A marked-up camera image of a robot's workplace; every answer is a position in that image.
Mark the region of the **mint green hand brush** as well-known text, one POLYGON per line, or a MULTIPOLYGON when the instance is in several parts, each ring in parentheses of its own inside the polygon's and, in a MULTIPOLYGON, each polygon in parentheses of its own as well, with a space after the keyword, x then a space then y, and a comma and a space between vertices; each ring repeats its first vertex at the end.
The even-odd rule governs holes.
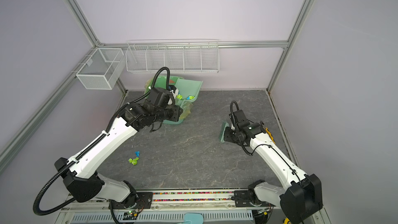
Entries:
POLYGON ((226 121, 224 121, 222 123, 221 132, 220 132, 220 135, 219 135, 219 140, 220 140, 221 143, 224 143, 224 136, 225 136, 225 131, 226 131, 227 127, 229 127, 229 124, 226 121))

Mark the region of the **mint green dustpan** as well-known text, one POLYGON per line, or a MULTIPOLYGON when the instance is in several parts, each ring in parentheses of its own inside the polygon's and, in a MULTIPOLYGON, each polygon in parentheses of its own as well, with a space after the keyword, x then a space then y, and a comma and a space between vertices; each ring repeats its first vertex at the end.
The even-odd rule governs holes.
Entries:
POLYGON ((202 83, 202 81, 178 79, 175 87, 178 89, 178 94, 182 95, 182 101, 194 102, 198 98, 202 83), (195 98, 193 100, 187 100, 186 98, 190 95, 195 96, 195 98))

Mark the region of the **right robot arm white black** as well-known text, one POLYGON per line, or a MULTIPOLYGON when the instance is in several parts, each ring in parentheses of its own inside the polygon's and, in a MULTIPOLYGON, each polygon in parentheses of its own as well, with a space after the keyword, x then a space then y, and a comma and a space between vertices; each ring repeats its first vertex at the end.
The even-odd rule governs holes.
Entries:
POLYGON ((276 146, 262 123, 249 121, 242 110, 230 112, 229 117, 232 125, 225 126, 224 141, 239 145, 249 156, 257 153, 281 183, 279 187, 255 183, 252 186, 255 203, 267 202, 281 208, 293 224, 302 224, 320 211, 323 208, 321 180, 294 164, 276 146))

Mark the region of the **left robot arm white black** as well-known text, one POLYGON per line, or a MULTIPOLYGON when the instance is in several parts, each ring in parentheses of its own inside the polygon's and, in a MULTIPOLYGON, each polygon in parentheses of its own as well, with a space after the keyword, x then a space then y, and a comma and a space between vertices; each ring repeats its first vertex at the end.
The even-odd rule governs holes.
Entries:
POLYGON ((87 202, 93 198, 108 199, 120 203, 125 208, 134 207, 139 201, 134 187, 127 181, 116 181, 97 172, 98 167, 125 141, 144 127, 165 120, 179 120, 182 109, 176 104, 179 91, 175 86, 165 89, 153 87, 138 100, 126 103, 111 117, 108 126, 101 134, 80 152, 68 159, 56 161, 54 175, 40 190, 34 203, 33 212, 38 216, 52 214, 73 201, 87 202), (49 210, 40 209, 40 202, 50 186, 62 177, 72 198, 49 210))

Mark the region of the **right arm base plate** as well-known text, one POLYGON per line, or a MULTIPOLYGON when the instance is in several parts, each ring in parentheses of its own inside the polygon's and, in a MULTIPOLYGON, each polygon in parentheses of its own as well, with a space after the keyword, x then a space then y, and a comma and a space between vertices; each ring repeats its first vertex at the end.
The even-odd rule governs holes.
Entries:
POLYGON ((233 192, 231 199, 235 202, 236 207, 271 207, 272 204, 260 201, 255 193, 251 190, 236 190, 233 192))

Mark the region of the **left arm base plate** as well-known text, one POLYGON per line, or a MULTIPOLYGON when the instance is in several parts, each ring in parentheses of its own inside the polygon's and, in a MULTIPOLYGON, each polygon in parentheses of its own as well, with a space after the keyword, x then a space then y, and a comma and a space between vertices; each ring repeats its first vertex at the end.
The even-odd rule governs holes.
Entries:
POLYGON ((113 209, 150 209, 153 200, 153 192, 138 192, 134 202, 112 202, 113 209))

